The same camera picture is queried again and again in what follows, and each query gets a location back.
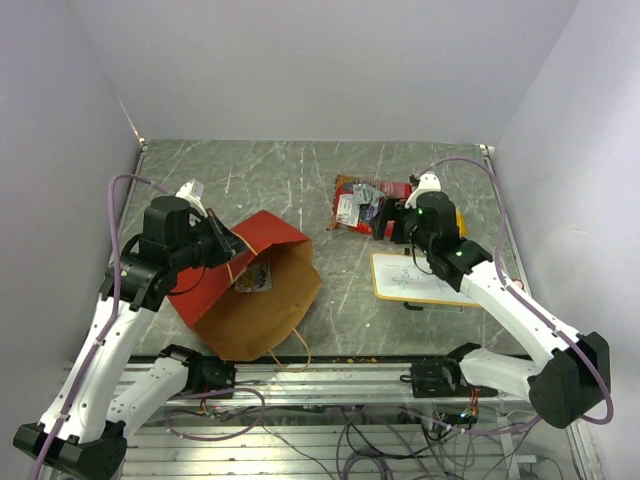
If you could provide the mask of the red paper bag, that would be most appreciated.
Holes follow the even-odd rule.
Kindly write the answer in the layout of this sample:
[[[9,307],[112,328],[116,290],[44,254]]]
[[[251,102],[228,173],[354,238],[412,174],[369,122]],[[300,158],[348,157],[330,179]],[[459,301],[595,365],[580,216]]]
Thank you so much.
[[[261,210],[232,228],[249,250],[228,263],[190,268],[168,297],[184,324],[220,359],[248,362],[272,353],[297,327],[322,280],[312,265],[309,237]],[[242,294],[234,283],[252,263],[269,260],[273,286]]]

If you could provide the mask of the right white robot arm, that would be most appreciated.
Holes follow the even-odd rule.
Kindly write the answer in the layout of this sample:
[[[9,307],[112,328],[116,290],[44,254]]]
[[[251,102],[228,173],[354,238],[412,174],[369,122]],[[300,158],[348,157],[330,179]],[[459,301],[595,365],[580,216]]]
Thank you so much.
[[[555,318],[508,279],[486,249],[461,235],[456,208],[445,193],[383,199],[373,220],[374,239],[383,239],[388,226],[392,242],[425,257],[425,273],[477,303],[528,355],[520,359],[465,344],[450,352],[454,363],[440,373],[448,393],[463,395],[473,386],[502,391],[528,401],[541,420],[559,429],[586,418],[598,404],[606,407],[600,423],[611,421],[608,342]]]

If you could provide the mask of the yellow snack pack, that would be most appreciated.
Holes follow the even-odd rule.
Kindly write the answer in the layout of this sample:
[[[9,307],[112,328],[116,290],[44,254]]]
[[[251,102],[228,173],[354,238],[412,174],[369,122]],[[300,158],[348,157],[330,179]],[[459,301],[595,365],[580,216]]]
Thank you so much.
[[[467,227],[466,227],[464,215],[463,215],[463,213],[461,212],[461,210],[459,208],[455,209],[455,213],[456,213],[456,225],[457,225],[458,230],[459,230],[459,235],[461,237],[466,237],[467,236]]]

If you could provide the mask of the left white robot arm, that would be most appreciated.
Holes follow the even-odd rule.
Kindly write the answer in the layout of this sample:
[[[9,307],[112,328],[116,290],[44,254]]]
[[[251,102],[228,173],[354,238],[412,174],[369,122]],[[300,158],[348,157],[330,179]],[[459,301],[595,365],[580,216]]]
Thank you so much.
[[[179,275],[228,269],[246,243],[197,200],[159,196],[144,212],[141,233],[108,267],[81,351],[57,397],[35,423],[18,427],[13,445],[76,479],[111,479],[128,439],[171,396],[192,397],[203,387],[201,354],[171,345],[150,373],[120,395],[115,387],[133,347]]]

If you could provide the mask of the red candy bag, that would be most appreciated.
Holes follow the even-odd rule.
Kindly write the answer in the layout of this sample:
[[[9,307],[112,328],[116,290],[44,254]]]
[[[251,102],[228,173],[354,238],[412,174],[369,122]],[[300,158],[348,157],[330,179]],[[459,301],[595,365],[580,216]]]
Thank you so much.
[[[371,221],[384,197],[380,200],[377,208],[356,204],[353,198],[352,186],[358,183],[374,185],[385,194],[384,197],[406,199],[412,191],[412,185],[408,182],[367,179],[339,174],[335,178],[333,209],[329,229],[344,228],[356,233],[372,235]]]

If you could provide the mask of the silver green snack wrapper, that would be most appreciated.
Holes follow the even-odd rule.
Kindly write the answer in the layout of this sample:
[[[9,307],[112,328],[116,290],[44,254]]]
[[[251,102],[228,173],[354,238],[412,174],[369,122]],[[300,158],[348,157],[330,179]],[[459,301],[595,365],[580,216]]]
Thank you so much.
[[[353,198],[358,205],[369,205],[377,208],[385,194],[374,185],[358,183],[352,186]]]

